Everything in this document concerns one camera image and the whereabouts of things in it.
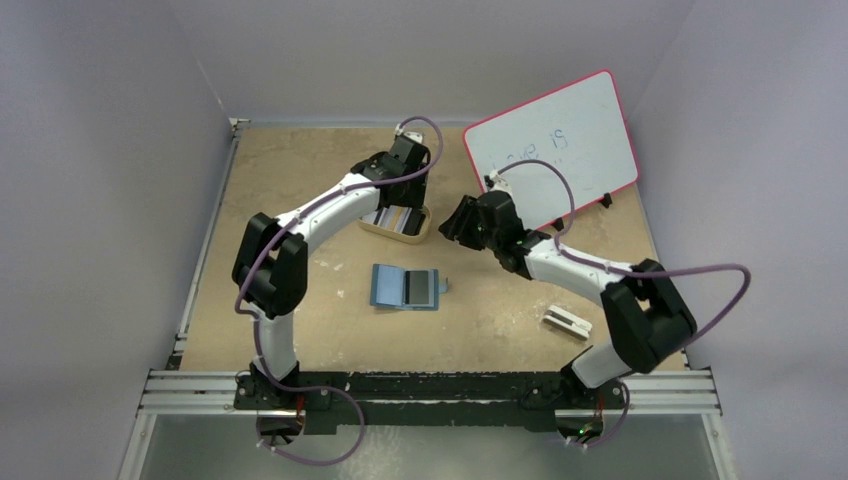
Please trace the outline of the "credit cards stack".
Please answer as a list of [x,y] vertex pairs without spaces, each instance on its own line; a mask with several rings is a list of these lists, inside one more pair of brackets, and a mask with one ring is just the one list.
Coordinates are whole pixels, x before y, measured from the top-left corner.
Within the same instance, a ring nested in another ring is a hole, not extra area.
[[405,236],[418,235],[425,219],[423,209],[400,206],[381,208],[362,218],[367,224]]

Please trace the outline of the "tan oval tray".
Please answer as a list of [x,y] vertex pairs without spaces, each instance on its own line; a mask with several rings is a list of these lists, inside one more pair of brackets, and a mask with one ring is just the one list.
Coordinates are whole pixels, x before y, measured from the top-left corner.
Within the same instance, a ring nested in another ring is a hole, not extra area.
[[361,229],[378,236],[417,245],[426,239],[431,219],[431,212],[426,206],[389,206],[360,217],[357,224]]

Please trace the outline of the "grey striped credit card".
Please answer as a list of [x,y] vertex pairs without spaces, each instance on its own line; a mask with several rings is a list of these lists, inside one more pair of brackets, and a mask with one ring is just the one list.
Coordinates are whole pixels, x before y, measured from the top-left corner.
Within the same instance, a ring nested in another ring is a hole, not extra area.
[[405,281],[405,304],[409,307],[429,307],[434,304],[435,274],[432,270],[407,270]]

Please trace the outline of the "blue card holder wallet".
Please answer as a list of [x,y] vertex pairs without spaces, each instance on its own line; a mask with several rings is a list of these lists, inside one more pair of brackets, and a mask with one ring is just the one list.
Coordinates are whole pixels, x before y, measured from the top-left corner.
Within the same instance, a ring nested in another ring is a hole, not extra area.
[[374,264],[369,300],[371,306],[382,309],[436,311],[449,287],[449,279],[437,269]]

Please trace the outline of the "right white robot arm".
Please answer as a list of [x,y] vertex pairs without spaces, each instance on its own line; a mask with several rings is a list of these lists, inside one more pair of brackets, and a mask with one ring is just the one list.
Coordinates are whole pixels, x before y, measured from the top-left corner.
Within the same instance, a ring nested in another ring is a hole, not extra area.
[[504,191],[464,196],[439,231],[472,250],[490,250],[508,272],[562,287],[603,309],[608,341],[561,370],[561,392],[573,406],[588,405],[610,380],[653,371],[696,332],[693,315],[658,262],[604,265],[590,255],[565,255],[552,236],[524,227]]

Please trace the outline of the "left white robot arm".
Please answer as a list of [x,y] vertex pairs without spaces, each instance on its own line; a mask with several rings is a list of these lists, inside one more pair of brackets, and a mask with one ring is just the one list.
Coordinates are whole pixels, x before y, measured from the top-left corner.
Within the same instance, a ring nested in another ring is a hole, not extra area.
[[232,270],[235,310],[251,318],[255,355],[237,380],[238,410],[328,407],[351,395],[331,384],[302,379],[294,351],[296,308],[308,286],[311,254],[349,224],[389,206],[420,208],[427,175],[438,155],[415,133],[398,133],[392,146],[356,163],[336,186],[276,217],[254,215]]

